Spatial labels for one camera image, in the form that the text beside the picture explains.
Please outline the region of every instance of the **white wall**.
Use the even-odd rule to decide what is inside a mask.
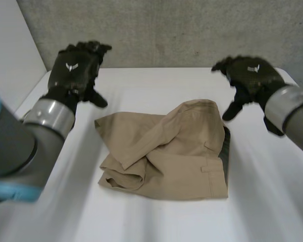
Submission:
[[[15,111],[46,68],[15,0],[0,0],[0,98]]]

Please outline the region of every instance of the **white tablecloth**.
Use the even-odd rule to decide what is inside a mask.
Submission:
[[[286,82],[294,83],[279,70]],[[46,92],[47,74],[17,115]],[[93,121],[117,111],[166,114],[191,99],[216,101],[221,114],[235,90],[210,68],[101,69],[101,110],[78,105],[43,194],[35,204],[0,205],[0,241],[301,241],[303,152],[266,131],[263,112],[246,106],[231,131],[229,198],[158,201],[98,186],[108,154]]]

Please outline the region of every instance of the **khaki pants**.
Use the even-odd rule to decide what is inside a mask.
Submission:
[[[110,151],[100,166],[101,186],[155,199],[228,196],[215,102],[184,102],[167,115],[119,112],[95,126]]]

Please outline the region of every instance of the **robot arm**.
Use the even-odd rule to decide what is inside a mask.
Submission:
[[[256,102],[264,111],[267,130],[286,134],[303,150],[303,89],[285,84],[279,73],[258,57],[228,57],[212,67],[212,71],[218,70],[236,88],[223,120],[232,120],[245,104]]]
[[[0,201],[37,201],[74,125],[77,103],[107,106],[93,86],[110,49],[90,41],[60,51],[49,77],[48,93],[36,102],[23,123],[0,102]]]
[[[303,89],[286,86],[267,101],[265,115],[303,150]]]

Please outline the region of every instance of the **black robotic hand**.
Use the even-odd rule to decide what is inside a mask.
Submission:
[[[111,49],[110,45],[89,41],[59,51],[49,77],[48,94],[43,98],[57,100],[74,113],[79,101],[106,107],[107,101],[93,87],[103,57]]]
[[[258,57],[228,57],[216,63],[211,71],[221,71],[227,77],[230,86],[236,88],[234,101],[222,116],[225,121],[236,117],[247,103],[257,102],[265,111],[270,96],[287,85],[267,61]],[[266,117],[264,122],[268,131],[279,136],[283,135]]]

